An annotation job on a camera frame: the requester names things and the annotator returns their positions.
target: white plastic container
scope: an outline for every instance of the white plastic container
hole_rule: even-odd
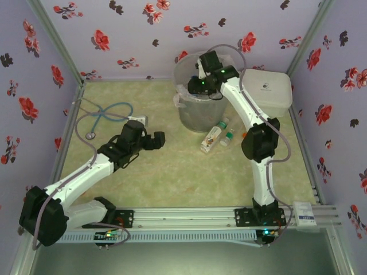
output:
[[[292,105],[292,85],[285,73],[247,69],[243,85],[269,117],[282,117]]]

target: stethoscope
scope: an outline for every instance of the stethoscope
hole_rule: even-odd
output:
[[[94,139],[96,137],[96,133],[95,133],[95,129],[97,127],[97,124],[98,124],[98,121],[100,120],[101,117],[104,117],[105,119],[109,120],[109,121],[114,121],[114,122],[121,122],[121,121],[125,121],[126,119],[112,119],[108,116],[106,116],[104,114],[104,112],[106,112],[107,110],[111,109],[112,107],[115,107],[115,106],[118,106],[118,105],[127,105],[130,107],[130,113],[127,115],[127,116],[131,116],[132,115],[132,112],[133,112],[133,108],[132,108],[132,105],[128,102],[118,102],[118,103],[115,103],[115,104],[112,104],[110,106],[108,106],[107,108],[103,109],[102,106],[88,100],[88,99],[85,99],[85,98],[82,98],[83,100],[91,103],[92,105],[98,107],[98,112],[100,112],[101,114],[100,115],[91,115],[91,116],[97,116],[97,119],[96,121],[94,122],[94,125],[92,127],[92,129],[85,134],[85,138],[88,139],[88,140],[91,140],[91,139]]]

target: stethoscope chest piece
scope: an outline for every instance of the stethoscope chest piece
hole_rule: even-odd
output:
[[[96,133],[94,132],[89,132],[85,134],[85,138],[88,140],[94,139],[96,137]]]

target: bottle label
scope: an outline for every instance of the bottle label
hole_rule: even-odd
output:
[[[222,129],[218,126],[214,126],[212,130],[207,134],[205,139],[201,143],[201,149],[205,152],[209,152],[210,148],[214,145],[219,137]]]

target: floor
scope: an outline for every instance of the floor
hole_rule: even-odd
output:
[[[40,247],[32,275],[334,275],[325,232],[289,230],[269,248],[228,242],[125,243],[100,251],[93,243]]]
[[[134,115],[147,115],[148,133],[164,131],[166,144],[158,151],[142,151],[125,170],[118,170],[104,178],[75,204],[85,203],[103,196],[117,207],[209,207],[245,206],[252,204],[253,177],[249,161],[243,155],[241,135],[236,135],[230,146],[219,144],[205,155],[200,143],[205,133],[186,129],[179,120],[173,104],[175,89],[168,81],[96,82],[88,83],[84,97],[107,107],[125,101],[134,107]],[[88,111],[98,111],[87,101],[81,106]],[[126,106],[109,111],[127,115]],[[236,113],[229,105],[226,115]],[[95,117],[81,121],[79,131],[84,136],[93,126]],[[309,201],[315,198],[304,166],[292,121],[289,115],[279,118],[280,130],[289,140],[292,157],[287,163],[274,164],[274,188],[277,196],[287,203]],[[121,132],[123,123],[101,118],[96,127],[96,137],[91,143],[99,148],[112,136]],[[280,140],[275,158],[287,154]],[[91,150],[73,134],[63,168],[63,177],[80,167],[92,156]]]

